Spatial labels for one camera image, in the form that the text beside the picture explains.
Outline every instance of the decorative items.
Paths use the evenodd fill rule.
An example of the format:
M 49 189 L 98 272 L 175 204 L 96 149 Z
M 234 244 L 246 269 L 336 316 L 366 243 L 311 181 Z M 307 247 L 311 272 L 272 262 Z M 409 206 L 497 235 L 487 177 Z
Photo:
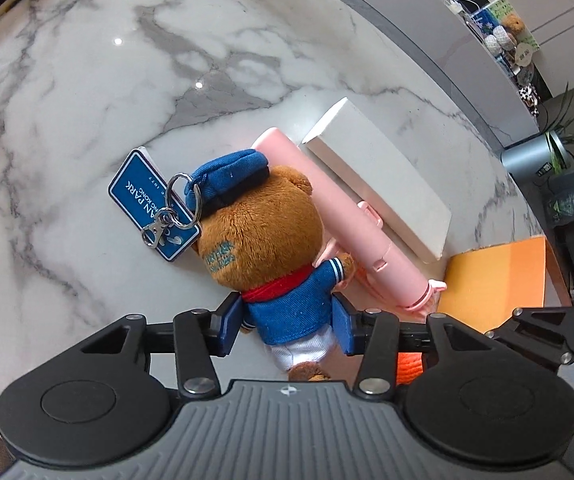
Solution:
M 494 28 L 494 38 L 498 41 L 498 44 L 502 47 L 503 50 L 512 51 L 516 48 L 516 40 L 515 38 L 506 30 L 502 25 L 498 25 Z
M 540 49 L 538 42 L 508 0 L 494 0 L 474 12 L 472 17 L 484 34 L 493 34 L 494 29 L 501 25 L 518 44 L 528 43 L 534 52 Z
M 493 34 L 490 34 L 486 38 L 484 38 L 484 46 L 487 47 L 487 50 L 491 53 L 492 56 L 500 56 L 502 54 L 502 47 L 498 40 Z
M 500 56 L 496 56 L 498 66 L 507 74 L 509 79 L 514 79 L 515 73 L 513 71 L 513 59 L 509 56 L 509 52 L 502 50 Z
M 518 90 L 518 95 L 525 103 L 531 115 L 538 117 L 538 93 L 536 88 L 532 84 L 526 84 L 523 88 Z
M 533 57 L 534 49 L 529 43 L 519 43 L 513 53 L 513 59 L 518 66 L 533 66 L 531 58 Z
M 516 57 L 516 63 L 518 63 L 518 53 L 515 54 Z M 527 66 L 521 66 L 520 70 L 518 71 L 518 73 L 516 74 L 516 83 L 518 83 L 518 86 L 520 88 L 523 87 L 529 87 L 530 89 L 530 93 L 535 94 L 536 93 L 536 89 L 534 88 L 534 86 L 531 84 L 531 81 L 533 81 L 533 76 L 535 73 L 535 66 L 533 63 L 529 63 Z M 526 94 L 525 97 L 523 97 L 522 94 L 520 94 L 520 97 L 522 98 L 523 101 L 525 101 L 525 98 L 528 97 L 529 95 Z M 527 105 L 527 103 L 525 103 L 527 105 L 527 107 L 529 108 L 529 111 L 531 112 L 531 115 L 533 115 L 534 117 L 538 117 L 538 108 L 536 108 L 536 105 L 538 105 L 538 99 L 537 99 L 537 95 L 536 95 L 536 103 L 533 106 Z

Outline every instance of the ribbed gray surface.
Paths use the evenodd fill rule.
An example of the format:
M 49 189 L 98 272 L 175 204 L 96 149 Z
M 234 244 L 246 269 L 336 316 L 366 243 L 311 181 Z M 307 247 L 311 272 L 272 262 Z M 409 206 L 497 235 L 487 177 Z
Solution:
M 220 399 L 192 402 L 155 444 L 121 463 L 50 471 L 17 462 L 2 480 L 444 480 L 574 478 L 553 463 L 493 473 L 448 462 L 416 442 L 387 404 L 342 383 L 237 381 Z

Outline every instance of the stuffed toy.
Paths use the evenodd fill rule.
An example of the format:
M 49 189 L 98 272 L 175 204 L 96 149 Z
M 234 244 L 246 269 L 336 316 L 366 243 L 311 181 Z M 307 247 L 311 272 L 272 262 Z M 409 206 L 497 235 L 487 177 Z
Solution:
M 491 55 L 494 57 L 500 56 L 500 54 L 502 54 L 502 47 L 493 34 L 490 34 L 484 38 L 484 46 L 487 47 L 487 50 L 491 52 Z
M 515 12 L 507 14 L 500 24 L 509 32 L 514 38 L 525 30 L 525 22 Z
M 516 48 L 516 40 L 513 35 L 500 25 L 494 28 L 494 38 L 496 38 L 496 41 L 503 50 L 513 50 Z
M 241 292 L 243 327 L 256 328 L 290 381 L 326 380 L 320 361 L 336 346 L 331 292 L 355 272 L 349 254 L 314 268 L 323 225 L 311 184 L 288 166 L 269 169 L 256 150 L 198 168 L 203 232 L 194 245 L 211 276 Z M 193 211 L 193 184 L 185 188 Z

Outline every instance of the metal clasp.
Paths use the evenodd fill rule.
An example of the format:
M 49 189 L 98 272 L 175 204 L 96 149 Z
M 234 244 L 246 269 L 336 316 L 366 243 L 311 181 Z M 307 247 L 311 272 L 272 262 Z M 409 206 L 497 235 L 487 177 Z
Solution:
M 141 238 L 147 247 L 150 249 L 155 249 L 158 247 L 165 229 L 167 229 L 172 224 L 172 213 L 175 213 L 175 211 L 171 207 L 160 208 L 154 215 L 154 222 L 149 225 L 145 225 L 145 227 L 141 229 Z M 154 236 L 154 241 L 149 241 L 149 237 L 147 237 L 147 231 L 151 232 L 151 234 Z
M 191 211 L 187 211 L 190 218 L 190 222 L 183 224 L 178 219 L 178 213 L 174 208 L 172 208 L 172 188 L 174 183 L 179 179 L 184 178 L 190 184 L 193 183 L 193 192 L 196 195 L 196 211 L 190 214 Z M 161 207 L 154 215 L 154 222 L 146 225 L 141 229 L 141 238 L 145 242 L 145 245 L 150 249 L 155 249 L 160 243 L 162 235 L 165 233 L 165 229 L 171 226 L 178 227 L 179 229 L 193 229 L 199 224 L 201 219 L 201 213 L 203 211 L 203 196 L 201 195 L 201 189 L 193 178 L 187 173 L 176 173 L 167 183 L 165 188 L 165 207 Z M 149 241 L 147 237 L 147 231 L 151 232 L 154 236 L 154 241 Z

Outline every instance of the white box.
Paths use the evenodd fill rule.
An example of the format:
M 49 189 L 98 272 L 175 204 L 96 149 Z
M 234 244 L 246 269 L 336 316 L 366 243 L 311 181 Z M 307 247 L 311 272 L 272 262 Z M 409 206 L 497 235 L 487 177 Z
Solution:
M 422 261 L 440 259 L 451 211 L 349 99 L 332 106 L 303 144 L 368 202 Z

